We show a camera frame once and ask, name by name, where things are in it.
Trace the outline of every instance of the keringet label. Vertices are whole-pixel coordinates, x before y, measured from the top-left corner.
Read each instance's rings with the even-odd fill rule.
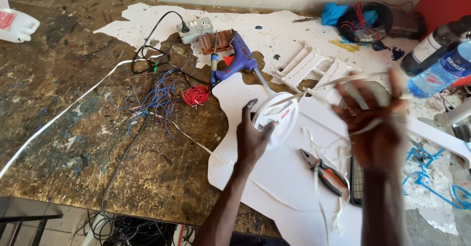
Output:
[[[451,51],[440,59],[442,66],[456,76],[466,77],[471,74],[471,63],[464,59],[458,50]]]

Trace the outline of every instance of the tiled floor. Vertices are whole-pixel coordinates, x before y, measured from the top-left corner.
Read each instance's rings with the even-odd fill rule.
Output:
[[[40,246],[81,246],[85,236],[79,231],[75,236],[73,233],[85,221],[87,211],[76,207],[60,206],[52,203],[39,202],[21,198],[14,198],[9,205],[5,216],[21,215],[51,215],[60,211],[64,214],[62,219],[48,220],[46,229],[41,238]],[[39,221],[24,222],[16,240],[15,246],[31,245],[36,233]],[[5,228],[0,246],[5,246],[10,238],[14,224],[8,224]]]

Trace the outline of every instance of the dark glass bottle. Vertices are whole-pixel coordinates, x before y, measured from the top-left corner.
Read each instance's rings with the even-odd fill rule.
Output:
[[[409,76],[416,76],[432,66],[446,52],[459,44],[460,36],[471,30],[471,15],[463,16],[457,22],[441,25],[427,36],[414,50],[404,56],[401,68]]]

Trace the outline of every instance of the pliers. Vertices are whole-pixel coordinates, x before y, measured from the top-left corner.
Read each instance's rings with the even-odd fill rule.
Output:
[[[301,156],[311,165],[311,168],[310,170],[311,171],[314,171],[315,170],[315,166],[318,165],[319,166],[319,170],[317,172],[317,175],[321,181],[321,183],[327,188],[329,189],[334,195],[338,196],[338,197],[342,197],[342,191],[340,191],[339,189],[337,189],[335,186],[333,186],[332,183],[329,182],[329,180],[327,180],[326,176],[322,173],[322,170],[324,170],[326,173],[332,175],[335,179],[337,179],[337,181],[345,188],[347,188],[348,186],[348,183],[347,181],[345,180],[345,178],[338,172],[336,171],[335,169],[327,166],[323,161],[322,159],[318,159],[316,158],[313,154],[303,150],[302,148],[299,149],[299,152],[301,153]]]

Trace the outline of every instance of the red wall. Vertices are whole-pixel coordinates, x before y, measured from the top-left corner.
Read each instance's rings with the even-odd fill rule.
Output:
[[[425,18],[427,36],[438,26],[471,14],[471,0],[420,0],[414,11]]]

